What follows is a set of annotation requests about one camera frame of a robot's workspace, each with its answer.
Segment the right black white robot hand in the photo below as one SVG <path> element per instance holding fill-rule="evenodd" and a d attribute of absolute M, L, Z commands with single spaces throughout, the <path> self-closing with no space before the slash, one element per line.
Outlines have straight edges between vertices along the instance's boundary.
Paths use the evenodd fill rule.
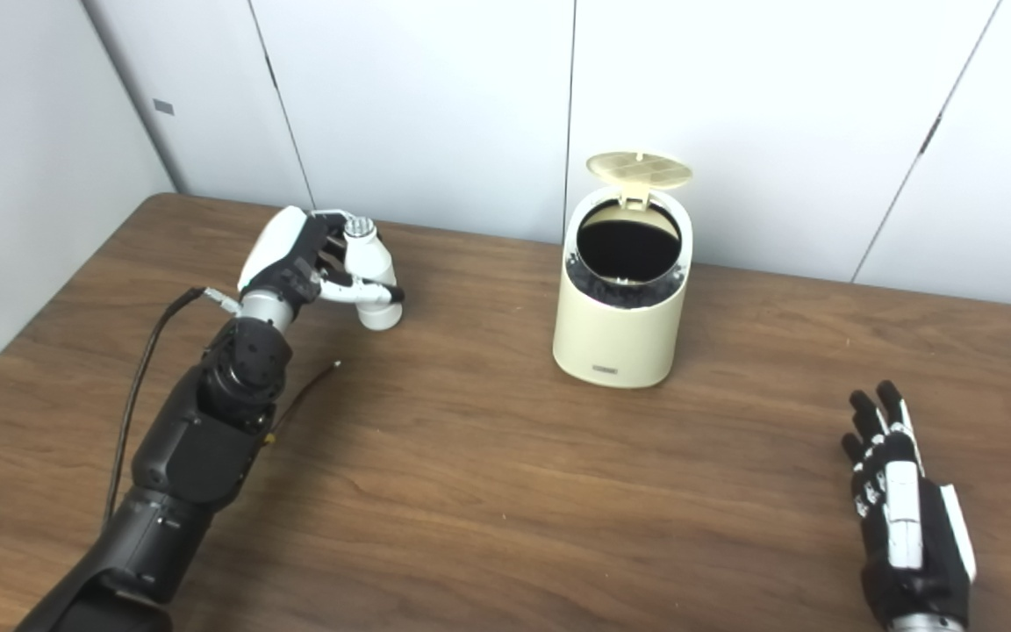
<path fill-rule="evenodd" d="M 865 549 L 860 585 L 886 631 L 967 631 L 978 564 L 954 485 L 924 471 L 914 422 L 890 380 L 850 395 L 842 437 Z"/>

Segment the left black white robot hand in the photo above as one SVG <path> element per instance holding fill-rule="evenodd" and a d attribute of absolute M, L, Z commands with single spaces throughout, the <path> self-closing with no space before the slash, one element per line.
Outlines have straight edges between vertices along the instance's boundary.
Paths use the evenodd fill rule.
<path fill-rule="evenodd" d="M 398 305 L 404 289 L 395 283 L 366 279 L 330 267 L 324 253 L 348 262 L 349 245 L 338 248 L 334 240 L 348 241 L 350 228 L 371 227 L 372 220 L 343 211 L 304 211 L 289 205 L 263 228 L 250 251 L 238 280 L 238 298 L 263 293 L 297 312 L 302 305 L 321 299 L 354 305 Z"/>

